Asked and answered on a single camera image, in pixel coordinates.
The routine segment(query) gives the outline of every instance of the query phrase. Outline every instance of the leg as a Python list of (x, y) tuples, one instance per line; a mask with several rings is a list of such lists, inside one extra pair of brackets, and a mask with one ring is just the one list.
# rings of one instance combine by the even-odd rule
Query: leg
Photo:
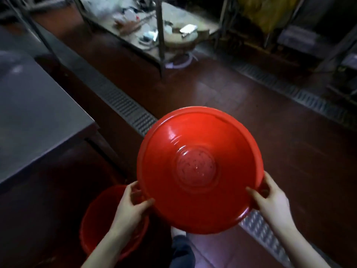
[(173, 255), (169, 268), (194, 268), (196, 259), (186, 233), (182, 232), (179, 235), (172, 236)]

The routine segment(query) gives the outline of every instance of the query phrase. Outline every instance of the plastic container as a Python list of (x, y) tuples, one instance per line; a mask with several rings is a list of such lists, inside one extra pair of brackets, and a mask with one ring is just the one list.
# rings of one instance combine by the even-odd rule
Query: plastic container
[(226, 230), (251, 209), (245, 187), (264, 176), (259, 148), (249, 131), (214, 108), (187, 107), (161, 118), (146, 134), (137, 179), (155, 211), (190, 233)]
[[(113, 222), (116, 209), (126, 185), (115, 185), (104, 190), (88, 207), (81, 223), (79, 238), (84, 252), (89, 256), (96, 248)], [(122, 250), (119, 260), (138, 248), (149, 225), (146, 216), (134, 231), (132, 238)]]

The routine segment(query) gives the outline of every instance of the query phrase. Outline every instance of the brown floor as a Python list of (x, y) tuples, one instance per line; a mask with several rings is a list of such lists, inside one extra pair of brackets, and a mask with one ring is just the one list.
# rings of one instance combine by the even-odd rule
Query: brown floor
[[(203, 55), (161, 81), (154, 66), (111, 36), (91, 35), (73, 7), (35, 18), (157, 118), (205, 105), (242, 122), (261, 149), (265, 169), (290, 199), (299, 230), (343, 267), (355, 266), (355, 133)], [(64, 68), (53, 77), (97, 121), (125, 171), (135, 176), (142, 138)], [(197, 267), (281, 267), (240, 227), (190, 238)]]

